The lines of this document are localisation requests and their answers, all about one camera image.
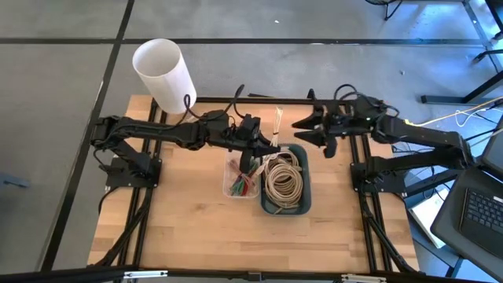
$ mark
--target laptop keyboard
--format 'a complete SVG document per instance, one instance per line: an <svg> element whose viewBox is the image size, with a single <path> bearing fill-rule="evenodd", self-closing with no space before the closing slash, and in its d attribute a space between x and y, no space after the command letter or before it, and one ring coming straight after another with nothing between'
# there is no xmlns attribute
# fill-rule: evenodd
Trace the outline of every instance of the laptop keyboard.
<svg viewBox="0 0 503 283"><path fill-rule="evenodd" d="M503 234L503 203L468 189L464 217Z"/></svg>

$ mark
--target bundle of wire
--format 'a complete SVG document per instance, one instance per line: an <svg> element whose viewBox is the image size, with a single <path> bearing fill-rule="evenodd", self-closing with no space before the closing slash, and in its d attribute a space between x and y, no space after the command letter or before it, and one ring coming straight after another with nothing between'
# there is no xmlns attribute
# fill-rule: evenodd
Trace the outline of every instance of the bundle of wire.
<svg viewBox="0 0 503 283"><path fill-rule="evenodd" d="M239 169L239 164L237 163L236 160L231 160L229 161L229 167L238 174L236 181L231 185L229 189L229 193L231 196L239 196L239 197L245 197L250 189L255 188L256 184L255 181L253 180L258 174L256 175L255 173L257 172L257 169L259 168L259 163L252 161L251 162L251 170L245 174L242 173Z"/></svg>
<svg viewBox="0 0 503 283"><path fill-rule="evenodd" d="M276 108L273 138L270 144L277 146L283 109ZM274 214L283 209L297 208L303 191L303 180L297 156L288 148L264 157L258 172L263 171L265 192L269 200L278 206Z"/></svg>

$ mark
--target wooden table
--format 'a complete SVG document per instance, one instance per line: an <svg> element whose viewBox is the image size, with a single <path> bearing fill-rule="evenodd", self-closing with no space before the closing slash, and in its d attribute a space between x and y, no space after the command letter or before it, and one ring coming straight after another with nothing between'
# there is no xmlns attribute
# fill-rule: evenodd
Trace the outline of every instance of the wooden table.
<svg viewBox="0 0 503 283"><path fill-rule="evenodd" d="M126 116L147 120L152 98L134 95ZM224 108L198 103L195 112ZM262 118L261 130L270 137L276 105L240 104L241 113ZM188 270L261 270L309 272L369 272L358 196L349 173L349 139L339 140L336 156L293 137L291 124L307 117L308 105L282 105L280 142L297 143L309 157L312 206L298 217L266 214L259 199L235 200L222 193L226 150L205 146L197 152L164 142L159 186L154 190L141 267ZM231 116L238 116L231 110ZM170 116L168 123L178 121ZM141 149L142 140L128 142ZM370 142L374 156L392 156L389 145ZM131 188L121 188L103 203L89 263L95 263L122 233ZM406 210L392 194L380 194L387 235L406 261L418 268ZM130 251L134 250L135 235ZM377 266L383 268L374 235ZM128 253L127 263L132 261Z"/></svg>

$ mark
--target concrete floor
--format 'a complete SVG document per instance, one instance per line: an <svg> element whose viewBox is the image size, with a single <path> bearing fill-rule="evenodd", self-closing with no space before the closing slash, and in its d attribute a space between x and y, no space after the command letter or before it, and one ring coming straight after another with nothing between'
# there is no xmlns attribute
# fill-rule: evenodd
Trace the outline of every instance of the concrete floor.
<svg viewBox="0 0 503 283"><path fill-rule="evenodd" d="M491 16L472 1L490 34ZM0 37L115 38L126 0L4 0ZM363 1L136 1L126 38L477 39L460 3L405 2L388 22L384 8ZM131 67L138 46L122 46L102 115L122 115L131 94L147 94ZM31 187L0 191L0 274L32 271L70 174L101 83L111 45L0 45L0 171ZM462 107L422 105L422 94L463 96L496 74L489 60L470 65L481 46L181 45L201 96L245 93L305 97L314 88L330 97L352 83L414 122ZM501 89L492 97L501 96ZM483 115L498 120L500 112ZM431 125L464 136L494 125L453 119ZM85 266L105 174L88 158L55 267ZM446 267L417 247L420 267ZM170 279L170 281L193 279Z"/></svg>

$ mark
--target white paper cup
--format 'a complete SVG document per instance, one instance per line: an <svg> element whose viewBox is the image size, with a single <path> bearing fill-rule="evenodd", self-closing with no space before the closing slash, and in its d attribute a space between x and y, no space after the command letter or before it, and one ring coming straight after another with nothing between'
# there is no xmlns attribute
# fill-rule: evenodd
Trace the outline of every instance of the white paper cup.
<svg viewBox="0 0 503 283"><path fill-rule="evenodd" d="M153 39L142 44L134 52L133 68L164 111L183 113L186 94L190 95L190 107L196 102L196 89L182 52L171 40Z"/></svg>

